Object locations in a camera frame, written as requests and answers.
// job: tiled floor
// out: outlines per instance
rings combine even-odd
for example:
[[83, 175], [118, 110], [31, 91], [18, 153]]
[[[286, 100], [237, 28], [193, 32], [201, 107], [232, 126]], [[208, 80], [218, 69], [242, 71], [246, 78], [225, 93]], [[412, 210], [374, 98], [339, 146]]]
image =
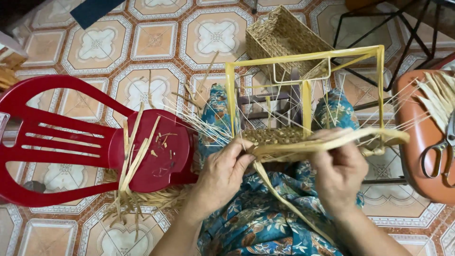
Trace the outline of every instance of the tiled floor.
[[[150, 108], [147, 95], [148, 90], [152, 90], [154, 106], [171, 112], [182, 110], [184, 102], [172, 92], [185, 93], [186, 82], [189, 81], [192, 90], [210, 88], [214, 82], [223, 82], [224, 62], [247, 58], [245, 28], [259, 19], [266, 19], [267, 12], [277, 4], [272, 0], [259, 0], [259, 13], [252, 15], [253, 0], [127, 0], [83, 30], [69, 13], [80, 3], [81, 0], [54, 0], [13, 30], [30, 56], [22, 70], [17, 71], [18, 78], [69, 74], [135, 110], [141, 102], [145, 103], [146, 109]], [[329, 44], [333, 43], [339, 15], [346, 12], [343, 3], [342, 0], [280, 2]], [[378, 8], [387, 11], [393, 7], [380, 5]], [[348, 46], [383, 19], [346, 19], [340, 32], [339, 47]], [[415, 23], [415, 19], [409, 19], [411, 24]], [[422, 25], [418, 34], [430, 45], [432, 29], [429, 26]], [[386, 83], [408, 38], [403, 24], [392, 20], [359, 44], [386, 46]], [[436, 58], [443, 58], [454, 50], [455, 40], [440, 34]], [[213, 68], [200, 85], [217, 51], [219, 55]], [[400, 74], [416, 67], [424, 57], [417, 45], [411, 45]], [[373, 78], [374, 66], [365, 60], [352, 68]], [[236, 69], [237, 75], [246, 72], [253, 74], [254, 70]], [[262, 73], [257, 73], [243, 76], [240, 83], [269, 82]], [[335, 73], [330, 86], [343, 88], [353, 105], [378, 97], [374, 87], [344, 71]], [[202, 89], [202, 96], [197, 101], [202, 103], [207, 94], [208, 90]], [[322, 94], [322, 85], [315, 85], [314, 99]], [[42, 92], [28, 105], [117, 128], [124, 118], [107, 106], [69, 89]], [[260, 110], [259, 106], [251, 109], [253, 112]], [[375, 109], [363, 110], [358, 113], [359, 119], [374, 112]], [[384, 112], [386, 118], [392, 118], [390, 106], [386, 106]], [[4, 137], [14, 137], [14, 134], [10, 131]], [[370, 157], [368, 161], [368, 179], [393, 178], [403, 173], [397, 149], [390, 149], [380, 157]], [[9, 162], [7, 167], [20, 184], [29, 180], [45, 183], [46, 193], [92, 186], [103, 178], [102, 170], [91, 166]], [[452, 206], [432, 203], [410, 186], [363, 187], [362, 190], [365, 193], [364, 212], [413, 255], [454, 255], [455, 211]], [[139, 221], [139, 237], [135, 241], [134, 215], [127, 216], [125, 225], [110, 226], [111, 219], [101, 219], [104, 207], [110, 202], [109, 195], [101, 194], [50, 207], [2, 205], [0, 256], [148, 255], [174, 218], [173, 214], [159, 212], [153, 218]], [[142, 209], [144, 214], [151, 211], [150, 207]]]

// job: floral pants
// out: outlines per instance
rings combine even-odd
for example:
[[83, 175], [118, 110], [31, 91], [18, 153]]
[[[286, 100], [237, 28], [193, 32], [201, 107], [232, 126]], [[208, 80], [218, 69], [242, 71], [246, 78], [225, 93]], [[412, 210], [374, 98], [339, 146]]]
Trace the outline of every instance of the floral pants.
[[[326, 127], [359, 127], [352, 105], [339, 89], [327, 93], [314, 113], [312, 130]], [[202, 121], [218, 130], [199, 135], [201, 165], [209, 154], [219, 151], [229, 138], [230, 117], [224, 86], [214, 84]], [[330, 216], [324, 211], [314, 188], [314, 172], [308, 161], [289, 164], [286, 170], [267, 170], [274, 188], [337, 243]], [[283, 174], [293, 172], [293, 178]], [[358, 193], [357, 205], [363, 206]], [[222, 209], [204, 220], [197, 241], [204, 255], [305, 255], [340, 256], [336, 248], [315, 233], [296, 214], [279, 202], [262, 183], [257, 173], [245, 175], [240, 190]]]

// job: yellow frame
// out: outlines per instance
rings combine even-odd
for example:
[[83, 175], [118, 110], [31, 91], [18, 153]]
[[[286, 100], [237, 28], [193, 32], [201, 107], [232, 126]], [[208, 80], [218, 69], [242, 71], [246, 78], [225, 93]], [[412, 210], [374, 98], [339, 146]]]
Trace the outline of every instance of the yellow frame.
[[[376, 57], [376, 75], [378, 76], [378, 103], [379, 103], [379, 127], [384, 128], [384, 121], [383, 121], [383, 72], [384, 72], [384, 46], [367, 46], [367, 47], [359, 47], [359, 48], [351, 48], [345, 50], [334, 50], [334, 51], [322, 51], [322, 52], [315, 52], [315, 53], [306, 53], [306, 54], [299, 54], [299, 55], [291, 55], [291, 56], [281, 56], [281, 57], [273, 57], [273, 58], [266, 58], [266, 59], [259, 59], [259, 60], [249, 60], [249, 61], [237, 61], [237, 62], [227, 62], [226, 63], [226, 93], [227, 93], [227, 102], [228, 102], [228, 110], [231, 116], [231, 130], [233, 136], [237, 134], [236, 127], [240, 127], [237, 122], [238, 120], [236, 117], [236, 93], [235, 93], [235, 73], [234, 68], [237, 66], [257, 66], [257, 65], [267, 65], [267, 64], [274, 64], [274, 63], [283, 63], [283, 62], [291, 62], [291, 61], [307, 61], [307, 60], [314, 60], [314, 59], [324, 59], [324, 58], [333, 58], [333, 57], [344, 57], [344, 56], [353, 56], [353, 55], [362, 55], [352, 61], [349, 61], [345, 64], [332, 67], [331, 71], [336, 71], [353, 63], [359, 62], [364, 59], [368, 59], [370, 57]], [[309, 79], [300, 82], [300, 91], [301, 91], [301, 99], [302, 99], [302, 120], [303, 120], [303, 127], [305, 127], [306, 131], [311, 131], [311, 84]], [[283, 86], [285, 84], [277, 84], [272, 86]], [[257, 87], [269, 87], [270, 85], [265, 86], [253, 86], [247, 88], [257, 88]]]

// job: chair backrest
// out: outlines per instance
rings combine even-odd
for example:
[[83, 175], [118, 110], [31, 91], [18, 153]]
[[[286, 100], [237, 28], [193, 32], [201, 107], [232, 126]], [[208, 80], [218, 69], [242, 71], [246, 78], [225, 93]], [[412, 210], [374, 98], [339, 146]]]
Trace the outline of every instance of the chair backrest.
[[[24, 197], [29, 197], [30, 202], [27, 203], [27, 206], [30, 207], [49, 205], [49, 200], [52, 201], [51, 205], [56, 205], [116, 189], [117, 185], [113, 183], [78, 189], [77, 193], [71, 190], [53, 194], [39, 194], [22, 188], [8, 174], [5, 165], [8, 161], [79, 164], [109, 168], [109, 147], [113, 135], [118, 129], [87, 123], [26, 105], [35, 95], [56, 88], [80, 91], [126, 117], [135, 112], [92, 85], [71, 76], [34, 77], [9, 88], [0, 97], [0, 112], [9, 114], [10, 117], [22, 119], [14, 146], [6, 147], [0, 143], [0, 155], [2, 156], [0, 158], [0, 175], [2, 177], [0, 179], [0, 196], [12, 203], [23, 205]], [[62, 131], [54, 127], [91, 133], [94, 136]], [[0, 127], [0, 136], [3, 134], [3, 130], [4, 127]], [[99, 147], [55, 141], [43, 138], [44, 136], [83, 142]], [[56, 151], [38, 150], [36, 147], [53, 148]], [[82, 154], [66, 153], [62, 152], [63, 150]]]

